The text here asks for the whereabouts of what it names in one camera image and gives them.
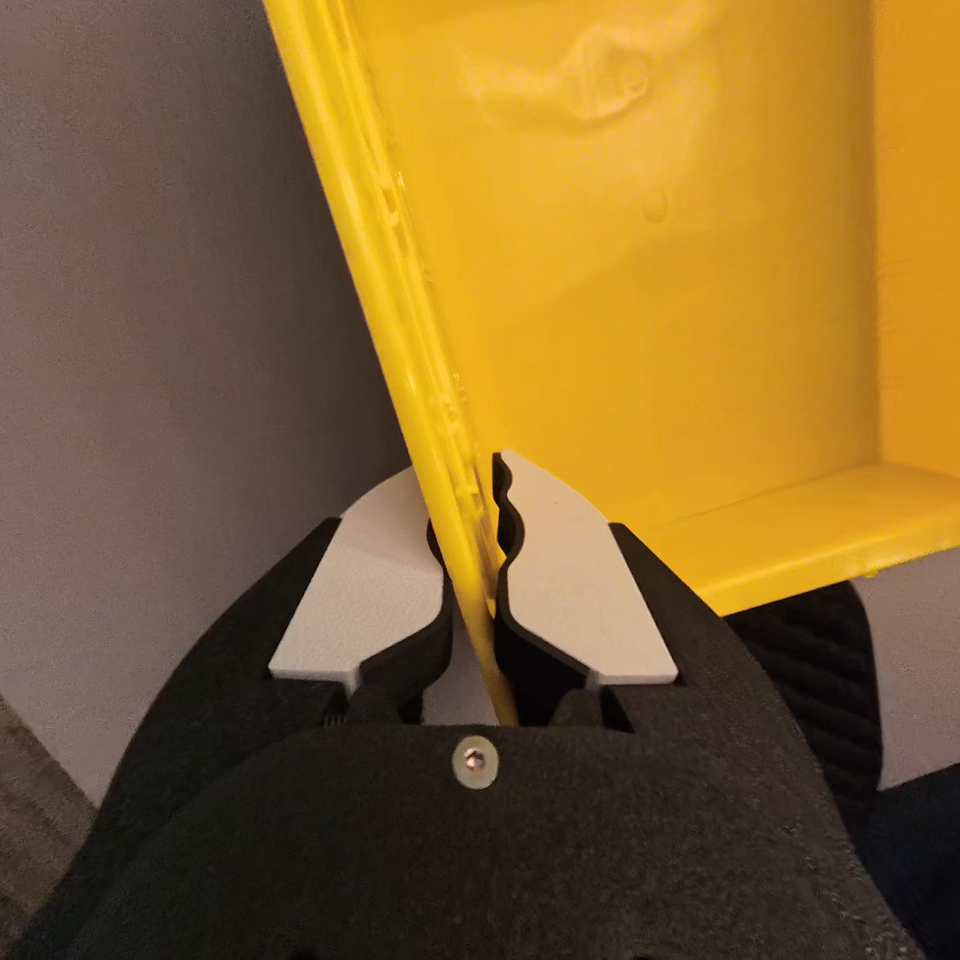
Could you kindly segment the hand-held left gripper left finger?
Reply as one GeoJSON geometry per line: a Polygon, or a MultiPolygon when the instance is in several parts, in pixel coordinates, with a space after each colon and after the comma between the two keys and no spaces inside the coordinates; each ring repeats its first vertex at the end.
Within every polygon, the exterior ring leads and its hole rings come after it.
{"type": "Polygon", "coordinates": [[[270,677],[387,696],[424,719],[426,690],[450,666],[454,592],[409,466],[334,518],[333,533],[282,639],[270,677]]]}

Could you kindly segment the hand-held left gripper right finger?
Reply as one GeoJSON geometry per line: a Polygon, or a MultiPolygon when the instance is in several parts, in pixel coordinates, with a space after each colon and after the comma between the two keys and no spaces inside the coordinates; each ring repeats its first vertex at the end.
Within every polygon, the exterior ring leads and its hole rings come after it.
{"type": "Polygon", "coordinates": [[[495,592],[494,654],[521,724],[548,724],[584,690],[679,678],[654,616],[606,516],[564,481],[513,450],[493,455],[503,554],[495,592]]]}

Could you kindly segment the yellow plastic box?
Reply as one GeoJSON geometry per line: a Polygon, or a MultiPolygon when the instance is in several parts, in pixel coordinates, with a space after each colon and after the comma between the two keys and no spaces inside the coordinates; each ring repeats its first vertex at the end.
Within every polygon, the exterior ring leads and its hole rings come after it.
{"type": "Polygon", "coordinates": [[[958,2],[264,2],[497,718],[492,459],[725,616],[958,547],[958,2]]]}

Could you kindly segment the black quilted mat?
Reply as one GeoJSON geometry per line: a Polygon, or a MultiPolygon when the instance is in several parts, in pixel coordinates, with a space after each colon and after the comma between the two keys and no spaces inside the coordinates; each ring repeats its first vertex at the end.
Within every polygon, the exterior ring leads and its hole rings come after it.
{"type": "Polygon", "coordinates": [[[857,590],[837,582],[725,620],[777,688],[856,832],[876,804],[883,765],[873,638],[857,590]]]}

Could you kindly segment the person's dark trouser leg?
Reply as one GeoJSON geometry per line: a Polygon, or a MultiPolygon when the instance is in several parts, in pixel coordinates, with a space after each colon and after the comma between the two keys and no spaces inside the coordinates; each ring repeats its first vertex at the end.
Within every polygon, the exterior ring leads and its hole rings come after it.
{"type": "Polygon", "coordinates": [[[959,957],[959,765],[881,791],[853,834],[867,872],[927,958],[959,957]]]}

